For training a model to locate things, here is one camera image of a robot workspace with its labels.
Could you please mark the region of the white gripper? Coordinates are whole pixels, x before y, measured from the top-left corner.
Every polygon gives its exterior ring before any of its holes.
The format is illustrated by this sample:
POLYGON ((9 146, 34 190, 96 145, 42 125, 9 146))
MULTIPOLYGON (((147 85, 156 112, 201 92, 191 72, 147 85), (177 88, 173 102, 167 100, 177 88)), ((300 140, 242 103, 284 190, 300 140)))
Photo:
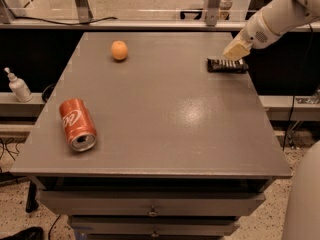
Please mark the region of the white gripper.
POLYGON ((241 31, 241 38, 234 38, 224 49, 223 55, 233 61, 250 54, 251 48, 264 49, 282 37, 268 25, 263 10, 256 12, 241 31))

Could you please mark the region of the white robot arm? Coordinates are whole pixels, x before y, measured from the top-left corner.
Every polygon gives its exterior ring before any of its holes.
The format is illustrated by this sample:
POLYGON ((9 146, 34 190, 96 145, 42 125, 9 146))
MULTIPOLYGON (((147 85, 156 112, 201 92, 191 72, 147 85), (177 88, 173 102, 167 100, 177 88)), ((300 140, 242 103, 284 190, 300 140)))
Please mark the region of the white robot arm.
POLYGON ((320 18, 320 0, 272 0, 246 22, 223 55, 239 60, 251 49, 264 49, 290 30, 320 18))

